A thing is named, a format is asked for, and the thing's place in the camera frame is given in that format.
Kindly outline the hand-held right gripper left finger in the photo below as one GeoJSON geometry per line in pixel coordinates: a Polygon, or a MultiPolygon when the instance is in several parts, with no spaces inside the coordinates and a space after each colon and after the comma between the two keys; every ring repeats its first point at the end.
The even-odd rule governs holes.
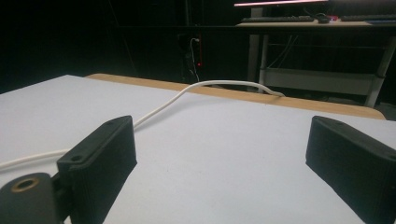
{"type": "Polygon", "coordinates": [[[136,165],[130,116],[105,122],[65,153],[57,167],[71,192],[71,221],[102,224],[136,165]]]}

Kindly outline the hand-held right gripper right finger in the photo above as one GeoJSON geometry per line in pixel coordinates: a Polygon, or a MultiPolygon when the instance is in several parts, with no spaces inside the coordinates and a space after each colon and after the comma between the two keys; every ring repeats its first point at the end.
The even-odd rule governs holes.
{"type": "Polygon", "coordinates": [[[314,116],[305,164],[366,224],[396,222],[396,150],[342,121],[314,116]]]}

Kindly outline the white table mat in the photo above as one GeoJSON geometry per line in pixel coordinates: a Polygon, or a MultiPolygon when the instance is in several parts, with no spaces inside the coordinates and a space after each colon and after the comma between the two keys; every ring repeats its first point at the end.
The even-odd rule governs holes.
{"type": "Polygon", "coordinates": [[[305,163],[312,112],[63,76],[0,94],[0,173],[54,174],[45,152],[129,115],[137,165],[107,224],[362,224],[305,163]]]}

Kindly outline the wooden desk with metal legs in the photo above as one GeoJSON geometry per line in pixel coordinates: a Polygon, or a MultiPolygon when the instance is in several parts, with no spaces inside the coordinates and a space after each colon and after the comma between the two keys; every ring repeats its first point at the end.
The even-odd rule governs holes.
{"type": "Polygon", "coordinates": [[[247,79],[265,86],[357,95],[375,105],[393,55],[396,21],[240,23],[247,79]]]}

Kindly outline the dark keyboard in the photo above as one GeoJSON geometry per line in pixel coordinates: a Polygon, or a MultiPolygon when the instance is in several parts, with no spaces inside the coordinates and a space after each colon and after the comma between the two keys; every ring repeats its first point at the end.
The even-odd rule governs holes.
{"type": "Polygon", "coordinates": [[[396,14],[341,16],[341,21],[396,21],[396,14]]]}

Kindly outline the black power strip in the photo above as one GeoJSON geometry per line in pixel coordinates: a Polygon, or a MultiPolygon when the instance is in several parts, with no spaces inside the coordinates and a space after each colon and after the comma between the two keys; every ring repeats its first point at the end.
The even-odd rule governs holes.
{"type": "Polygon", "coordinates": [[[197,49],[198,49],[198,67],[202,67],[203,66],[203,50],[202,50],[202,35],[198,34],[197,40],[196,40],[196,45],[197,45],[197,49]]]}

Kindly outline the black keyboard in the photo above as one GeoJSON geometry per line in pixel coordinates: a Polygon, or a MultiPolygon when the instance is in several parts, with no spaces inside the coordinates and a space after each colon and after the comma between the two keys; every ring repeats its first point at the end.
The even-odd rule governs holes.
{"type": "Polygon", "coordinates": [[[309,16],[299,17],[257,17],[257,18],[244,18],[241,22],[311,22],[315,19],[309,16]]]}

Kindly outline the monitor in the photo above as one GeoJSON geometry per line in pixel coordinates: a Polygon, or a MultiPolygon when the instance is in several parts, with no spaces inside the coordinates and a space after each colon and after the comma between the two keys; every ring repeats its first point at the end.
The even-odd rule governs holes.
{"type": "Polygon", "coordinates": [[[279,7],[328,3],[329,0],[237,0],[234,7],[279,7]]]}

